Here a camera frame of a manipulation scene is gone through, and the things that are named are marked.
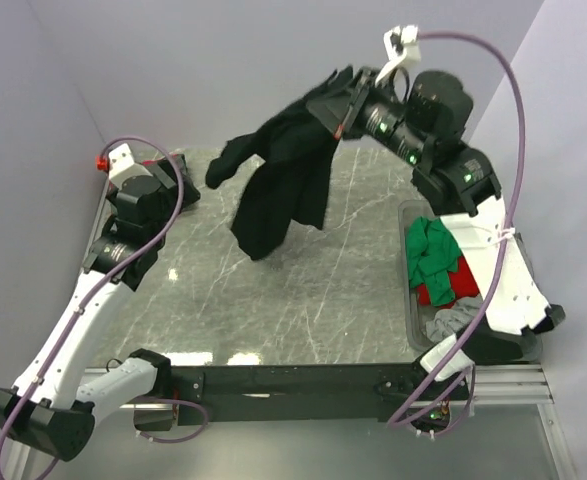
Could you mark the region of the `black t-shirt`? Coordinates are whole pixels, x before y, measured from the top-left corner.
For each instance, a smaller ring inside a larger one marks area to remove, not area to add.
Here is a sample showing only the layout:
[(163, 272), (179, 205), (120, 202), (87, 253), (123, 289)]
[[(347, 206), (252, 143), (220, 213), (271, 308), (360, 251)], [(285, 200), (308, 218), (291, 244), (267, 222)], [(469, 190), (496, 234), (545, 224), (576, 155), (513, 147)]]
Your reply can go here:
[(239, 248), (253, 261), (272, 254), (290, 223), (324, 228), (332, 161), (338, 141), (307, 110), (307, 102), (333, 93), (353, 79), (348, 66), (270, 117), (256, 131), (229, 140), (207, 169), (216, 189), (253, 156), (263, 160), (247, 182), (231, 224)]

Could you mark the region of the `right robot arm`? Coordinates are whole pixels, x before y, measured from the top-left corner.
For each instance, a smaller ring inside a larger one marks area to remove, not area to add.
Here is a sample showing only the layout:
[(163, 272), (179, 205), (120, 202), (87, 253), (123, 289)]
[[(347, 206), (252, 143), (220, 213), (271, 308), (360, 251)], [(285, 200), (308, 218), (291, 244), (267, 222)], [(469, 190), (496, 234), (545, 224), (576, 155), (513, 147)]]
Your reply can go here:
[(415, 393), (433, 399), (449, 377), (474, 364), (522, 361), (525, 343), (555, 329), (565, 312), (533, 278), (491, 162), (462, 139), (474, 106), (462, 82), (427, 70), (400, 100), (390, 82), (373, 76), (361, 70), (307, 108), (337, 139), (369, 136), (409, 165), (413, 186), (470, 268), (482, 299), (479, 319), (437, 341), (411, 377)]

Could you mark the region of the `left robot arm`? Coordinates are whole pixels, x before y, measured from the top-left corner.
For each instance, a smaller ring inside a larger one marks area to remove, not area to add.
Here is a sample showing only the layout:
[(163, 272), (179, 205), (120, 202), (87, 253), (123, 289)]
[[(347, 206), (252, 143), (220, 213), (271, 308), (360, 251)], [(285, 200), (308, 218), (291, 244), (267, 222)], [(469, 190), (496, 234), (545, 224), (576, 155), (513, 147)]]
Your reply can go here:
[(158, 261), (175, 212), (200, 199), (186, 160), (100, 160), (112, 213), (92, 243), (62, 317), (10, 388), (0, 387), (0, 428), (19, 443), (68, 462), (95, 427), (129, 401), (159, 402), (173, 393), (170, 360), (138, 349), (124, 363), (84, 383), (98, 340)]

